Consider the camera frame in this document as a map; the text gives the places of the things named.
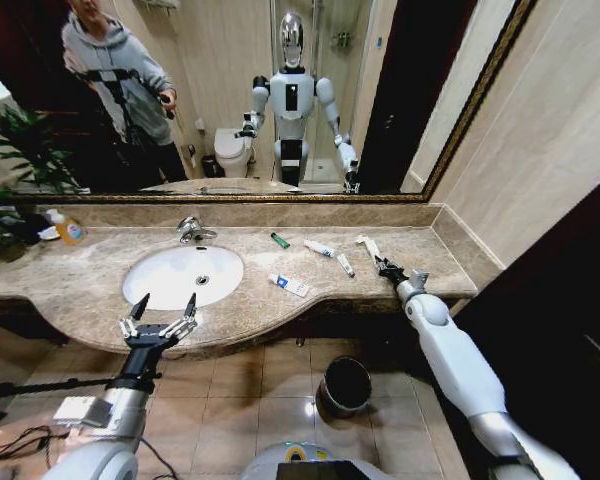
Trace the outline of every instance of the toothbrush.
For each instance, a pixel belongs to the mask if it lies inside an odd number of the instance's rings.
[[[364,246],[367,247],[367,251],[369,252],[369,255],[371,256],[371,260],[373,260],[373,265],[376,268],[378,268],[378,263],[376,261],[376,257],[382,258],[382,255],[380,255],[380,250],[378,249],[378,245],[376,245],[376,242],[374,240],[371,240],[366,235],[358,235],[356,237],[356,243],[357,244],[364,243]]]

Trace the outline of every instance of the chrome faucet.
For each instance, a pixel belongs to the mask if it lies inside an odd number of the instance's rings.
[[[203,238],[216,238],[218,236],[216,232],[202,228],[200,220],[196,217],[187,217],[182,220],[176,231],[182,233],[180,243],[184,244],[189,243],[191,239],[202,240]]]

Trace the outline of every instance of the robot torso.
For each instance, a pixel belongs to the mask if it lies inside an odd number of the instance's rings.
[[[269,82],[270,100],[281,140],[304,138],[313,111],[315,80],[307,73],[276,73]]]

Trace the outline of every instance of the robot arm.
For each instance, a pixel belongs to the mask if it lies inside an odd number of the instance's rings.
[[[327,123],[333,131],[333,142],[338,149],[339,166],[344,171],[344,186],[346,193],[358,193],[360,182],[358,182],[358,156],[351,146],[349,135],[340,133],[340,115],[336,105],[336,97],[333,84],[328,78],[321,78],[316,83],[316,95],[318,101],[324,108]]]
[[[264,124],[264,109],[269,100],[269,81],[258,76],[253,79],[253,110],[245,112],[244,122],[242,122],[242,130],[236,133],[236,137],[251,137],[258,136],[258,130]]]
[[[451,319],[445,303],[424,290],[428,274],[376,257],[379,274],[389,278],[418,331],[422,351],[444,395],[467,417],[474,434],[494,456],[519,463],[494,469],[496,479],[571,480],[579,477],[553,450],[525,433],[509,417],[504,387],[471,337]]]
[[[184,314],[169,325],[136,325],[149,302],[147,294],[120,320],[131,351],[120,374],[107,384],[103,398],[67,397],[54,415],[56,423],[71,426],[69,438],[78,446],[50,469],[43,480],[133,480],[138,473],[134,455],[142,438],[145,405],[158,378],[162,353],[177,345],[198,326],[196,294]]]

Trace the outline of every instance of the man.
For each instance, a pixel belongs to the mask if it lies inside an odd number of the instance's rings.
[[[139,78],[123,79],[119,84],[128,120],[149,139],[143,142],[146,155],[138,152],[139,157],[146,157],[137,159],[137,162],[145,162],[145,165],[136,163],[138,170],[148,163],[153,184],[162,183],[158,168],[170,182],[186,180],[164,113],[176,108],[176,91],[171,79],[122,23],[102,12],[100,0],[68,1],[72,12],[62,29],[66,68],[76,74],[113,69],[136,71]],[[124,111],[111,90],[100,81],[93,81],[89,86],[100,96],[116,131],[125,142],[131,143],[129,122],[125,121]]]

